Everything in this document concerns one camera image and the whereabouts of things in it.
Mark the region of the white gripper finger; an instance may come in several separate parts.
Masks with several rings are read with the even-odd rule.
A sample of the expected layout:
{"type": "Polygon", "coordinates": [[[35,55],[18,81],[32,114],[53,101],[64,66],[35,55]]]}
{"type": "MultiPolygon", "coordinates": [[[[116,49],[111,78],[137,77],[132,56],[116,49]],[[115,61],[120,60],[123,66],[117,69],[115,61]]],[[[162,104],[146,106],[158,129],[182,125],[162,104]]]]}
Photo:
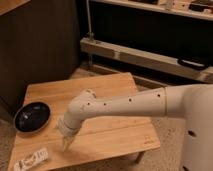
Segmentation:
{"type": "Polygon", "coordinates": [[[65,137],[63,137],[62,138],[62,149],[66,149],[66,143],[67,143],[67,141],[66,141],[66,138],[65,137]]]}
{"type": "Polygon", "coordinates": [[[69,148],[69,146],[73,143],[74,139],[75,139],[74,137],[70,137],[66,140],[67,142],[66,149],[69,148]]]}

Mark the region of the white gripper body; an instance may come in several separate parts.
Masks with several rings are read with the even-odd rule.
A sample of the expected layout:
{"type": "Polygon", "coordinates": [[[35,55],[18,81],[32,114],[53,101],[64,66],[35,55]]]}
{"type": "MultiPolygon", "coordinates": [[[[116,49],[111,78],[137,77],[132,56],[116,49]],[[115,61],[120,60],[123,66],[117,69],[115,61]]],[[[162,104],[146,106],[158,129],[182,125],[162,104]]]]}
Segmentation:
{"type": "Polygon", "coordinates": [[[59,118],[57,127],[64,139],[73,138],[77,133],[77,122],[59,118]]]}

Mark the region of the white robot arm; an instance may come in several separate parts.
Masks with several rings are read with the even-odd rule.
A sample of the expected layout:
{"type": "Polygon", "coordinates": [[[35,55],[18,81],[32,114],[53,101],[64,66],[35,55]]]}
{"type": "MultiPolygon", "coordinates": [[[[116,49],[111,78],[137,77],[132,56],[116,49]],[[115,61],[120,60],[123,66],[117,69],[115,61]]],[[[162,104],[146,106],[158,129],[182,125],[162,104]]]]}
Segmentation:
{"type": "Polygon", "coordinates": [[[70,101],[57,126],[62,136],[73,137],[85,120],[101,116],[183,117],[181,169],[213,171],[213,84],[168,86],[111,98],[84,90],[70,101]]]}

